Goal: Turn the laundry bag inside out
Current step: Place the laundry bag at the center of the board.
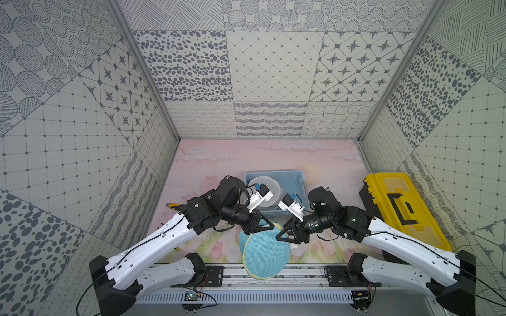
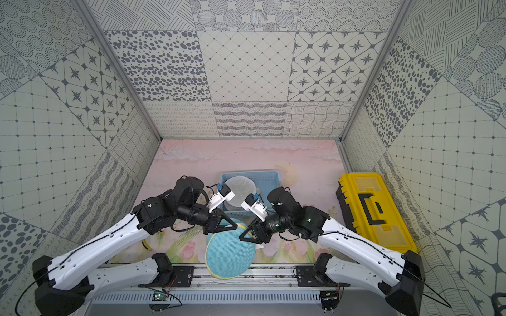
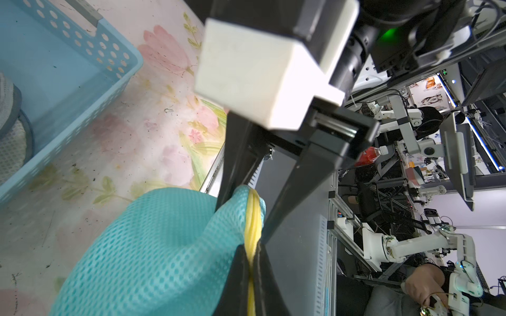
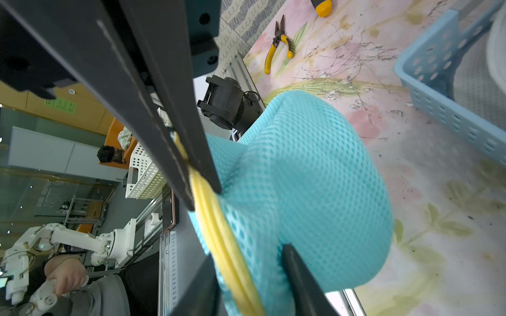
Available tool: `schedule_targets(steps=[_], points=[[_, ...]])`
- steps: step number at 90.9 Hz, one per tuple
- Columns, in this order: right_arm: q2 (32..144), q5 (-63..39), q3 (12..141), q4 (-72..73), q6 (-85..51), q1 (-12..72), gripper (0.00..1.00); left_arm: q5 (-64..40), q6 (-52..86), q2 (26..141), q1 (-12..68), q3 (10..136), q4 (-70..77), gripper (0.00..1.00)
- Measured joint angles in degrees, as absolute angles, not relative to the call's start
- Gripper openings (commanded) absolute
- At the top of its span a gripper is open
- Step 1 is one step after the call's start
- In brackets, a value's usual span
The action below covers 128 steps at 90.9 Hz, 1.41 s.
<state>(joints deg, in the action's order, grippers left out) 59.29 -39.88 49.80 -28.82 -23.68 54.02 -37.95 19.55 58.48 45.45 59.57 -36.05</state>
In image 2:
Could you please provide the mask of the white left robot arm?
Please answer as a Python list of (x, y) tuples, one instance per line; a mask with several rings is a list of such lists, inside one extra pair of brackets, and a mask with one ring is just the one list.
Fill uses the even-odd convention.
[[(35, 260), (32, 272), (37, 287), (36, 307), (42, 315), (70, 315), (95, 297), (126, 287), (166, 287), (176, 274), (165, 253), (119, 267), (100, 266), (137, 242), (173, 228), (176, 221), (191, 227), (201, 226), (204, 234), (235, 230), (232, 221), (219, 206), (232, 200), (235, 193), (218, 184), (212, 197), (206, 197), (204, 183), (192, 176), (182, 176), (174, 188), (141, 201), (111, 228), (75, 250), (51, 258)], [(206, 197), (199, 204), (200, 196)]]

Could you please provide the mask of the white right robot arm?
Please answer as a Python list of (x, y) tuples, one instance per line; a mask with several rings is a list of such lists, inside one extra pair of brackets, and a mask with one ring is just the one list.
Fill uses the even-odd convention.
[(409, 250), (402, 254), (375, 244), (345, 228), (328, 213), (300, 205), (283, 187), (271, 191), (267, 199), (274, 208), (273, 214), (267, 213), (257, 195), (249, 194), (242, 202), (242, 208), (257, 218), (240, 240), (267, 244), (274, 234), (287, 230), (296, 238), (337, 250), (352, 262), (323, 254), (314, 265), (316, 275), (376, 293), (403, 315), (420, 315), (426, 285), (422, 259), (417, 253)]

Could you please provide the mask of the white mesh laundry bag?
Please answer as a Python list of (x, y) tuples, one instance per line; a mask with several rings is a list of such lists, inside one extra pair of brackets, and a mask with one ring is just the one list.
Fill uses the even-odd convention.
[(228, 211), (242, 211), (241, 204), (249, 194), (256, 194), (257, 187), (254, 182), (246, 176), (234, 176), (225, 181), (230, 189), (235, 193), (231, 201), (225, 201), (225, 208)]

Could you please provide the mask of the turquoise mesh laundry bag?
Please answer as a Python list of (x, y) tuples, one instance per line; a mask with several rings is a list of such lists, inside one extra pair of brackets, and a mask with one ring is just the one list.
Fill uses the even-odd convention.
[(239, 240), (239, 236), (246, 230), (246, 225), (238, 219), (231, 220), (237, 224), (235, 230), (209, 233), (206, 239), (204, 262), (210, 274), (216, 279), (227, 280), (238, 277), (248, 270), (255, 259), (255, 244)]

